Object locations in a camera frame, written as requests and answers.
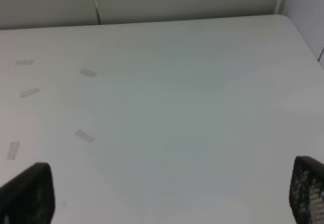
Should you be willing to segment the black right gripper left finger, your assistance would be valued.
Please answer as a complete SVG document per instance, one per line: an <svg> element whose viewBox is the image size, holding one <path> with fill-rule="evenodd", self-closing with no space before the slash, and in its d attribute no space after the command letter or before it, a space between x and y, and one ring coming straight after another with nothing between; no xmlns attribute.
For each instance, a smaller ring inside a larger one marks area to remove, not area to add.
<svg viewBox="0 0 324 224"><path fill-rule="evenodd" d="M55 191L51 167L35 163L1 186L1 223L51 223Z"/></svg>

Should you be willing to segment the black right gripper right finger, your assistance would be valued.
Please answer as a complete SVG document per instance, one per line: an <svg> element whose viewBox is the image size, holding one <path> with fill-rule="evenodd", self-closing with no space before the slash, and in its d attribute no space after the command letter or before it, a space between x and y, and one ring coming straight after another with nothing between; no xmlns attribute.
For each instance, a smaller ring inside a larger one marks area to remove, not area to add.
<svg viewBox="0 0 324 224"><path fill-rule="evenodd" d="M296 223L323 223L323 163L309 156L295 158L289 204Z"/></svg>

